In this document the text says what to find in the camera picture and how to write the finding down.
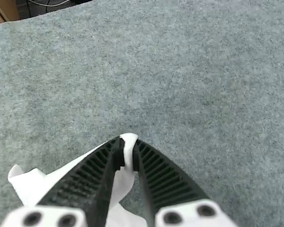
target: crumpled white fabric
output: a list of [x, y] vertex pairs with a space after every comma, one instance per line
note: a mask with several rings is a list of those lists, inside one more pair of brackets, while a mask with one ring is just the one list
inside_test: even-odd
[[[120, 137], [125, 141], [125, 167], [122, 167], [115, 173], [106, 227], [147, 227], [145, 219], [125, 210], [119, 204], [120, 200], [133, 186], [134, 173], [132, 153], [138, 136], [133, 133], [126, 133], [120, 135]], [[12, 184], [24, 206], [35, 206], [67, 172], [98, 147], [47, 175], [37, 168], [24, 173], [19, 165], [14, 165], [9, 171], [8, 181]]]

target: gray carpet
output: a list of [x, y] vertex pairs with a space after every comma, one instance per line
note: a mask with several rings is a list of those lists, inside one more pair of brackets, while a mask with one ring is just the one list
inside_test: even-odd
[[[242, 227], [284, 226], [284, 0], [97, 0], [0, 25], [0, 221], [48, 173], [134, 132]], [[138, 185], [123, 204], [143, 215]]]

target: dark floor corner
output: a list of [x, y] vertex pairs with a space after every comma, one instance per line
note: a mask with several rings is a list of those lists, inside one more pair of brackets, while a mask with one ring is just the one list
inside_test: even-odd
[[[48, 0], [34, 0], [35, 2], [38, 2], [38, 3], [41, 3], [41, 4], [45, 4], [47, 5], [48, 4]], [[50, 3], [49, 5], [55, 5], [55, 4], [59, 4], [61, 2], [63, 2], [64, 0], [50, 0]], [[34, 3], [31, 3], [31, 2], [28, 2], [27, 4], [27, 1], [26, 0], [16, 0], [16, 3], [17, 3], [17, 7], [18, 7], [18, 11], [19, 11], [19, 15], [20, 15], [20, 19], [25, 19], [25, 18], [29, 18], [29, 10], [28, 10], [28, 7], [31, 11], [31, 17], [35, 17], [35, 16], [38, 16], [38, 15], [41, 15], [41, 14], [44, 14], [46, 13], [46, 7], [44, 6], [39, 6], [39, 5], [36, 5]], [[48, 12], [52, 12], [52, 11], [56, 11], [56, 10], [59, 10], [59, 9], [64, 9], [64, 8], [67, 8], [67, 7], [71, 7], [73, 6], [74, 3], [69, 1], [69, 2], [66, 2], [60, 6], [57, 6], [57, 7], [48, 7], [47, 8], [47, 11]]]

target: wooden furniture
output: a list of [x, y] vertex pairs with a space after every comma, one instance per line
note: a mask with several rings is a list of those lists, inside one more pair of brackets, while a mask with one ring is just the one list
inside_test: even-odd
[[16, 0], [0, 0], [0, 23], [19, 20]]

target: screw hole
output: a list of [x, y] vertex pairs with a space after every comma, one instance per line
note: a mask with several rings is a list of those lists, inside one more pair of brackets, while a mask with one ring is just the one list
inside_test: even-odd
[[71, 214], [68, 214], [60, 218], [58, 226], [59, 227], [73, 227], [75, 223], [76, 223], [76, 217]]
[[24, 225], [25, 226], [34, 226], [34, 225], [38, 224], [40, 219], [41, 219], [41, 213], [40, 212], [30, 213], [24, 219]]
[[178, 224], [182, 221], [182, 218], [175, 212], [169, 212], [164, 215], [164, 221], [167, 224]]
[[206, 206], [206, 205], [200, 206], [198, 208], [198, 213], [201, 216], [213, 216], [216, 214], [213, 208], [211, 208], [210, 206]]

